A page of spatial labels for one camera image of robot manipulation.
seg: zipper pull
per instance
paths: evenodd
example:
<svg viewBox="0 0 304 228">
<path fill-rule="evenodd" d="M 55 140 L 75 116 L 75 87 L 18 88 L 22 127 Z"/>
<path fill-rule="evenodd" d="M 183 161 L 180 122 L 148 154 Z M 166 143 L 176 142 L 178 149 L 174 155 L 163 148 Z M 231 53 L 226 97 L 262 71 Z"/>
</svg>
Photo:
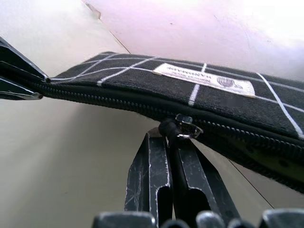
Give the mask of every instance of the zipper pull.
<svg viewBox="0 0 304 228">
<path fill-rule="evenodd" d="M 180 129 L 180 134 L 177 135 L 179 138 L 183 139 L 196 139 L 204 131 L 193 124 L 193 118 L 191 116 L 186 116 L 183 114 L 177 114 L 175 117 L 175 122 Z"/>
</svg>

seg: white label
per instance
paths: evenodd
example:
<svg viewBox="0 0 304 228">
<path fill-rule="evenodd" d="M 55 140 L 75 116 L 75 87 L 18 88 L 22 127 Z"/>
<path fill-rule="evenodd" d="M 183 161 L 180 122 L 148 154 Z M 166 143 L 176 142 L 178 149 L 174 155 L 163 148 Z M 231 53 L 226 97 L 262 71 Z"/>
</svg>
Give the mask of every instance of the white label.
<svg viewBox="0 0 304 228">
<path fill-rule="evenodd" d="M 255 90 L 249 81 L 236 80 L 229 77 L 200 72 L 197 70 L 189 70 L 167 63 L 161 64 L 159 67 L 155 68 L 153 73 L 193 82 L 203 86 L 210 86 L 212 88 L 224 90 L 234 94 L 255 97 Z"/>
</svg>

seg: zipper pouch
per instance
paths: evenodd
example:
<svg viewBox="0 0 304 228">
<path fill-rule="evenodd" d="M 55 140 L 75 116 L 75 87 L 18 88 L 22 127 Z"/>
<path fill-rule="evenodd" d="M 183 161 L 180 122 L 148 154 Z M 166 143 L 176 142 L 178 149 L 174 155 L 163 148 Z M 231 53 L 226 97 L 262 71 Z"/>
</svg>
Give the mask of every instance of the zipper pouch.
<svg viewBox="0 0 304 228">
<path fill-rule="evenodd" d="M 133 111 L 157 121 L 178 114 L 192 117 L 191 124 L 204 131 L 198 141 L 304 193 L 303 82 L 112 52 L 48 78 L 32 63 L 35 70 L 22 65 L 29 61 L 4 41 L 1 48 L 2 75 L 36 93 Z M 14 57 L 8 58 L 9 52 Z"/>
</svg>

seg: beige floor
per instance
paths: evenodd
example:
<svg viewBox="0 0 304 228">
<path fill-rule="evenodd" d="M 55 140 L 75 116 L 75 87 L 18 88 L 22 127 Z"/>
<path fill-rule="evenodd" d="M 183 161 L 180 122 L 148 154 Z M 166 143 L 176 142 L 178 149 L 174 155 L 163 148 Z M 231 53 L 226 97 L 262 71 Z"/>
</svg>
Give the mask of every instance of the beige floor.
<svg viewBox="0 0 304 228">
<path fill-rule="evenodd" d="M 80 0 L 2 0 L 1 6 L 0 21 L 7 23 L 0 35 L 49 76 L 102 51 L 126 52 Z M 128 168 L 157 122 L 48 98 L 0 105 L 0 227 L 83 228 L 100 211 L 123 210 Z M 271 206 L 232 163 L 198 146 L 242 217 L 256 224 Z"/>
</svg>

